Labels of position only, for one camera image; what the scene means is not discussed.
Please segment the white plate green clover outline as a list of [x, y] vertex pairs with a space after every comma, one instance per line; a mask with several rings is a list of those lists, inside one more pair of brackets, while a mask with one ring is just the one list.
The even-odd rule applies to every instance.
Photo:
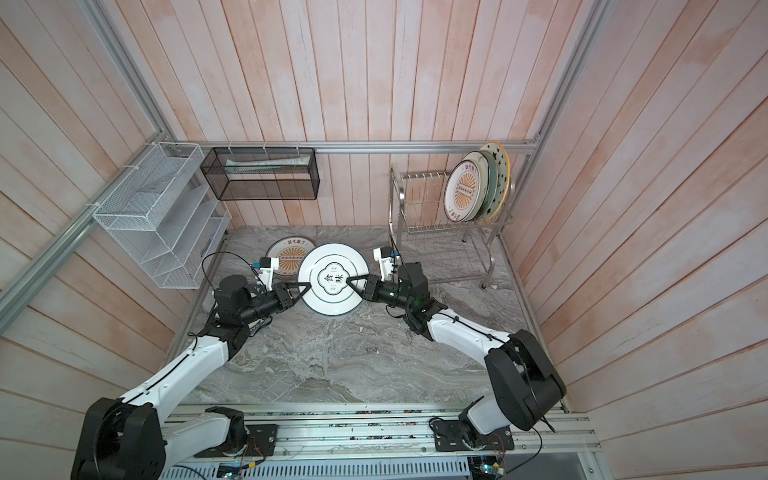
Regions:
[[308, 253], [297, 279], [310, 284], [310, 290], [302, 299], [311, 310], [325, 316], [340, 316], [355, 310], [363, 302], [347, 279], [365, 278], [368, 274], [368, 264], [355, 248], [329, 243]]

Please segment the mint green flower plate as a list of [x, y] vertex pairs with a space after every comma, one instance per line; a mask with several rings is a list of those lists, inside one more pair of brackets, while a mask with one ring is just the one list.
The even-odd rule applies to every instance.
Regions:
[[493, 206], [494, 198], [498, 190], [498, 176], [500, 172], [500, 166], [496, 159], [496, 153], [491, 150], [483, 150], [488, 161], [488, 191], [486, 200], [483, 207], [483, 220], [487, 220], [491, 217], [495, 207]]

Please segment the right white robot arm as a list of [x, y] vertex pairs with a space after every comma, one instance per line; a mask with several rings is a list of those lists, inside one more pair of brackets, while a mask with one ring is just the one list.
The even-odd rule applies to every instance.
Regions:
[[401, 309], [412, 332], [484, 366], [491, 383], [493, 394], [473, 401], [456, 421], [431, 419], [437, 437], [480, 449], [499, 429], [532, 430], [566, 395], [565, 383], [531, 332], [497, 331], [462, 317], [431, 295], [418, 262], [401, 265], [397, 273], [396, 280], [369, 274], [346, 283], [365, 301]]

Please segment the white star patterned plate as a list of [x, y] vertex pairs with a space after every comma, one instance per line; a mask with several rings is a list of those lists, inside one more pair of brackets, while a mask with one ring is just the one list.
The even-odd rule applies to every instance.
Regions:
[[510, 164], [509, 155], [506, 149], [498, 142], [487, 143], [480, 149], [480, 151], [481, 150], [491, 150], [495, 152], [496, 159], [500, 166], [500, 172], [498, 176], [498, 190], [493, 202], [493, 206], [495, 207], [495, 209], [489, 219], [487, 220], [482, 219], [482, 221], [490, 221], [499, 213], [506, 199], [506, 196], [510, 187], [510, 181], [511, 181], [510, 179], [511, 164]]

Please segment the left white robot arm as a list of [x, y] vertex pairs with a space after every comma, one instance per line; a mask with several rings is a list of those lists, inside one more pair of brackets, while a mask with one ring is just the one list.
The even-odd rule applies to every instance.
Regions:
[[255, 332], [310, 289], [307, 282], [275, 282], [265, 287], [242, 275], [222, 279], [205, 326], [185, 351], [137, 387], [115, 399], [101, 398], [87, 410], [72, 478], [157, 479], [206, 450], [232, 457], [243, 454], [249, 431], [239, 410], [214, 406], [176, 426], [164, 423]]

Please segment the cream plate with red berries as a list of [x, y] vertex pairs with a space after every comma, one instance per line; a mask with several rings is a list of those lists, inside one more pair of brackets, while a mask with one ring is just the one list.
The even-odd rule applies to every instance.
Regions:
[[497, 163], [496, 163], [496, 160], [494, 159], [493, 154], [486, 150], [481, 150], [480, 153], [483, 155], [483, 157], [487, 162], [488, 179], [487, 179], [486, 194], [481, 204], [481, 208], [479, 209], [477, 215], [475, 216], [476, 220], [482, 220], [485, 218], [486, 212], [489, 210], [493, 197], [495, 195], [496, 184], [497, 184]]

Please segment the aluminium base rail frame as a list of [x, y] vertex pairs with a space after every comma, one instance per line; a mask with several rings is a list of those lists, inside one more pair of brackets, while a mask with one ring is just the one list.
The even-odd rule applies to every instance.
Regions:
[[398, 403], [238, 404], [251, 432], [236, 457], [208, 451], [165, 479], [609, 479], [584, 414], [556, 406], [530, 431], [496, 430], [475, 446], [460, 406]]

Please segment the stainless steel dish rack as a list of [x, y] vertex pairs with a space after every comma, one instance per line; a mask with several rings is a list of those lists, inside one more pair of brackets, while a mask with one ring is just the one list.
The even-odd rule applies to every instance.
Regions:
[[418, 262], [429, 283], [473, 281], [491, 285], [500, 256], [494, 241], [513, 222], [510, 208], [491, 220], [451, 222], [443, 211], [445, 171], [389, 171], [388, 229], [391, 245], [406, 262]]

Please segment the small sunburst plate far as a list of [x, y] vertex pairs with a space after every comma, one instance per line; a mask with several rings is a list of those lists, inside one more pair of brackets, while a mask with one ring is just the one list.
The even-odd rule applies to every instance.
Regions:
[[278, 268], [274, 270], [276, 275], [295, 276], [305, 257], [315, 247], [315, 243], [307, 237], [289, 236], [275, 242], [266, 256], [278, 259]]

